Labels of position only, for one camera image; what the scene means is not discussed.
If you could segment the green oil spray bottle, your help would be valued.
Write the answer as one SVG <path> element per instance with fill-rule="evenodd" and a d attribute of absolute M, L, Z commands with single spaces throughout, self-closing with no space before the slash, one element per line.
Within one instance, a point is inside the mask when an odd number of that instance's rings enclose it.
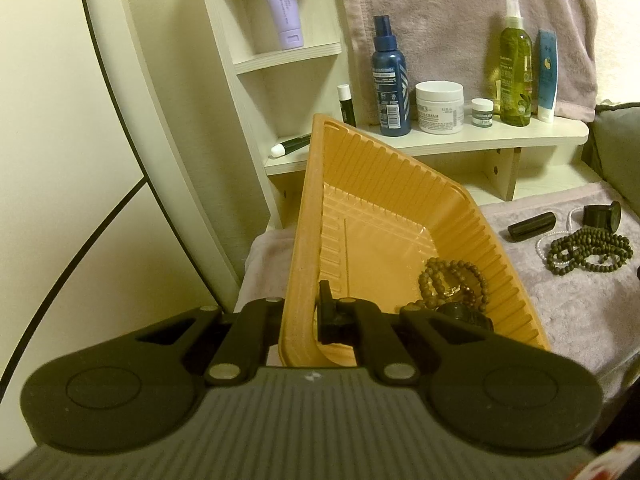
<path fill-rule="evenodd" d="M 506 0 L 506 27 L 500 36 L 499 53 L 501 121 L 526 127 L 532 116 L 533 44 L 518 0 Z"/>

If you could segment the black white pen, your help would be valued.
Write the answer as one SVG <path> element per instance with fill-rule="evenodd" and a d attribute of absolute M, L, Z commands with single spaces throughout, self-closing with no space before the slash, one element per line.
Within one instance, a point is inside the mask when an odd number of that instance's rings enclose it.
<path fill-rule="evenodd" d="M 307 133 L 303 136 L 296 136 L 295 138 L 284 140 L 278 144 L 274 144 L 270 148 L 269 157 L 271 159 L 278 159 L 288 154 L 294 153 L 301 148 L 304 148 L 310 143 L 311 134 Z"/>

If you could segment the small green label jar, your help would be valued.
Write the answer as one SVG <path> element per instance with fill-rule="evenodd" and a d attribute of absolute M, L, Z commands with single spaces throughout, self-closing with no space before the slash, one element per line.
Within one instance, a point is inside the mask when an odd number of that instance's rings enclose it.
<path fill-rule="evenodd" d="M 489 128 L 494 122 L 494 101 L 475 98 L 471 101 L 472 124 L 480 128 Z"/>

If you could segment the dark blue spray bottle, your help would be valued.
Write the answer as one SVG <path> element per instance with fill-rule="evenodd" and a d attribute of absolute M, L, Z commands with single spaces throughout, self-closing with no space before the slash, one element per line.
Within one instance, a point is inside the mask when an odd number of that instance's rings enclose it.
<path fill-rule="evenodd" d="M 383 136 L 405 136 L 411 130 L 409 76 L 388 15 L 375 15 L 371 55 L 378 122 Z"/>

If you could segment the white curved headboard frame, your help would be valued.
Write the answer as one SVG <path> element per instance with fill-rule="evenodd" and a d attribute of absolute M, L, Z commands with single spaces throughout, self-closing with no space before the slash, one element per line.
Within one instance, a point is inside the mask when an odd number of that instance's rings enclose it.
<path fill-rule="evenodd" d="M 196 194 L 155 92 L 127 0 L 82 0 L 104 84 L 169 229 L 217 304 L 232 311 L 240 279 Z"/>

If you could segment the orange plastic tray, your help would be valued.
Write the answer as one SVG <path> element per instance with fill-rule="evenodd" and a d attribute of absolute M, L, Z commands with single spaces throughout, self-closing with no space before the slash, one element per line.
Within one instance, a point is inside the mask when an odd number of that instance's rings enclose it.
<path fill-rule="evenodd" d="M 352 366 L 352 350 L 320 344 L 321 281 L 334 298 L 395 313 L 420 296 L 429 258 L 474 264 L 495 331 L 550 344 L 502 241 L 469 192 L 438 171 L 326 115 L 314 115 L 279 351 L 294 367 Z"/>

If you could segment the pink towel on wall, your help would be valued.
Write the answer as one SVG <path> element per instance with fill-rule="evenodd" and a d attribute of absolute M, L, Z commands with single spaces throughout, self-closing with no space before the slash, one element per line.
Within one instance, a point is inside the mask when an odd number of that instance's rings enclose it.
<path fill-rule="evenodd" d="M 518 0 L 529 37 L 542 30 L 558 40 L 555 113 L 591 122 L 597 97 L 594 43 L 596 0 Z M 499 39 L 506 0 L 343 0 L 352 44 L 352 76 L 360 122 L 378 122 L 372 77 L 373 19 L 390 19 L 405 55 L 409 84 L 449 80 L 462 84 L 467 99 L 490 98 L 499 67 Z"/>

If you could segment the white pearl strand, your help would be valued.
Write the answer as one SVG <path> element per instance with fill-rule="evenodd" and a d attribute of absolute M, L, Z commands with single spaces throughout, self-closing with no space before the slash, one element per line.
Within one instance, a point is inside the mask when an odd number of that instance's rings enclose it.
<path fill-rule="evenodd" d="M 563 229 L 555 229 L 548 233 L 544 233 L 544 235 L 536 241 L 536 254 L 542 262 L 545 262 L 547 260 L 547 252 L 552 242 L 560 240 L 562 237 L 569 236 L 570 234 L 573 234 L 578 230 L 578 224 L 580 223 L 580 220 L 575 219 L 576 214 L 581 217 L 582 208 L 575 207 L 570 210 L 570 212 L 566 215 L 565 226 Z"/>

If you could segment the lavender tube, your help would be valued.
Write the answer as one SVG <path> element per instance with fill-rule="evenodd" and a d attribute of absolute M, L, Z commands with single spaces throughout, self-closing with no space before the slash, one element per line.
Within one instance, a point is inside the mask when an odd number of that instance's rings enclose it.
<path fill-rule="evenodd" d="M 301 48 L 304 45 L 302 25 L 297 0 L 267 0 L 276 25 L 283 50 Z"/>

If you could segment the black watch in tray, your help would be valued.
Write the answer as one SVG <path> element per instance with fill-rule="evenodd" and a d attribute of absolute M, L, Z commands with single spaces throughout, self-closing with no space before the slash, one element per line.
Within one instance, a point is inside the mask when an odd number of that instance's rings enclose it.
<path fill-rule="evenodd" d="M 436 312 L 446 315 L 448 318 L 452 318 L 457 322 L 480 327 L 490 332 L 494 330 L 494 324 L 492 324 L 491 319 L 488 318 L 487 315 L 461 302 L 447 302 L 446 304 L 438 306 Z"/>

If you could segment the green cushion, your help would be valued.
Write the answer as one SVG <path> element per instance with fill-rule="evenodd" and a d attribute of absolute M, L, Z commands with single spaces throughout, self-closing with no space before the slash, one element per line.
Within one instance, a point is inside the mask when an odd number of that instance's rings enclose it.
<path fill-rule="evenodd" d="M 639 103 L 600 104 L 582 160 L 639 210 Z"/>

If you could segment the blue white tube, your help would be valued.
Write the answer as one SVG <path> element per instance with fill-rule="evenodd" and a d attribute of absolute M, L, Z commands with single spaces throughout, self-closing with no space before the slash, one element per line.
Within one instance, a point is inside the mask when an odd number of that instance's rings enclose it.
<path fill-rule="evenodd" d="M 539 73 L 537 116 L 551 124 L 558 94 L 558 40 L 554 32 L 541 29 L 538 34 Z"/>

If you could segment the white black lip balm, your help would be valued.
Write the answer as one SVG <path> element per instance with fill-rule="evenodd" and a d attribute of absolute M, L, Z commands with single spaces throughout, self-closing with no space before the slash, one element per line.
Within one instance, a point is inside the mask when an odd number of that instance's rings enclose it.
<path fill-rule="evenodd" d="M 349 84 L 339 84 L 337 87 L 338 102 L 340 102 L 343 122 L 356 127 L 354 103 L 352 102 L 352 90 Z"/>

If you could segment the white wooden shelf unit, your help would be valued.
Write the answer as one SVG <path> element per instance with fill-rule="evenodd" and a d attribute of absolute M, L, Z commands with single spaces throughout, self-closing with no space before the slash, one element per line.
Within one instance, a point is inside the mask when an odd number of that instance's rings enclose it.
<path fill-rule="evenodd" d="M 282 50 L 267 0 L 204 0 L 232 101 L 269 210 L 270 228 L 294 223 L 308 151 L 273 159 L 281 141 L 310 133 L 314 114 L 340 118 L 337 87 L 355 84 L 342 0 L 298 0 L 303 47 Z M 453 136 L 412 129 L 388 144 L 464 185 L 480 204 L 577 188 L 597 179 L 582 162 L 582 122 L 532 120 L 526 128 L 465 125 Z"/>

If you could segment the large white cream jar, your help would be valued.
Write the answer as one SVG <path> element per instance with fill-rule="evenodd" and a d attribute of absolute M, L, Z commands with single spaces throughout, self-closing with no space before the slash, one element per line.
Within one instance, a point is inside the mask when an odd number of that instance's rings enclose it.
<path fill-rule="evenodd" d="M 438 136 L 458 133 L 464 123 L 462 84 L 446 80 L 422 81 L 414 87 L 418 124 Z"/>

